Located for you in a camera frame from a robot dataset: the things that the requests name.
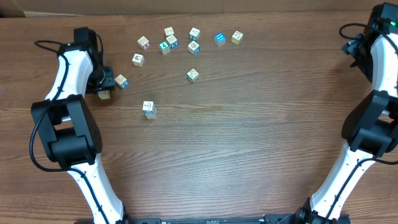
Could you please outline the wooden block blue base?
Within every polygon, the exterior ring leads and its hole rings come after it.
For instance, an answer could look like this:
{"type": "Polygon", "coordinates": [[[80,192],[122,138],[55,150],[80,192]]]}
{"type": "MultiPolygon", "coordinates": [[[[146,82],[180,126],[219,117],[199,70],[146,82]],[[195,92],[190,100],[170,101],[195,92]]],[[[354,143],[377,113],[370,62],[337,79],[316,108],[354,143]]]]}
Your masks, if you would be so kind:
{"type": "Polygon", "coordinates": [[[157,109],[153,101],[144,101],[142,110],[144,114],[157,114],[157,109]]]}

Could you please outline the green letter L block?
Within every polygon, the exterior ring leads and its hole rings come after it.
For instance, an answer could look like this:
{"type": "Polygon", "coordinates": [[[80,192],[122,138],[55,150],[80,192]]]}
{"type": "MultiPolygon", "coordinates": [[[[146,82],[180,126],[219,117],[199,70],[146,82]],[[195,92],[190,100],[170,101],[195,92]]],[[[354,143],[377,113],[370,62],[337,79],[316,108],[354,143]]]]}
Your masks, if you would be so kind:
{"type": "Polygon", "coordinates": [[[154,107],[152,111],[146,111],[145,115],[148,119],[156,119],[158,115],[157,108],[154,107]]]}

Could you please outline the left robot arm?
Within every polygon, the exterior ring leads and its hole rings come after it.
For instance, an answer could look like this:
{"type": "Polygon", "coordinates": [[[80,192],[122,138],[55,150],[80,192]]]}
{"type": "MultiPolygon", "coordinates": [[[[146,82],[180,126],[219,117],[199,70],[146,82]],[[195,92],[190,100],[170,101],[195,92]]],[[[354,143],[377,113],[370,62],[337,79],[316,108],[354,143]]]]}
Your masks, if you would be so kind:
{"type": "Polygon", "coordinates": [[[100,129],[85,101],[85,95],[115,89],[113,69],[104,66],[101,37],[88,27],[73,31],[72,43],[59,43],[55,51],[59,68],[53,87],[43,101],[32,104],[35,126],[29,142],[39,136],[48,159],[59,165],[79,186],[93,214],[93,223],[129,223],[124,204],[116,196],[101,161],[100,129]]]}

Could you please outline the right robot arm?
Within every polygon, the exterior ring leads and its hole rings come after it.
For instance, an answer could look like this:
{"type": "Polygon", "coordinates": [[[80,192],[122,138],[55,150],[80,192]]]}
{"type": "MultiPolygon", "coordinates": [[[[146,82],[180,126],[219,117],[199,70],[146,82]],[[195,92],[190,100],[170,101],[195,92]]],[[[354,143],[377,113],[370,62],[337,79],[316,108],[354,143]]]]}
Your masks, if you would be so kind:
{"type": "Polygon", "coordinates": [[[281,223],[348,223],[341,215],[345,201],[363,174],[397,146],[397,5],[374,6],[362,27],[342,50],[372,90],[345,119],[340,155],[322,186],[281,223]]]}

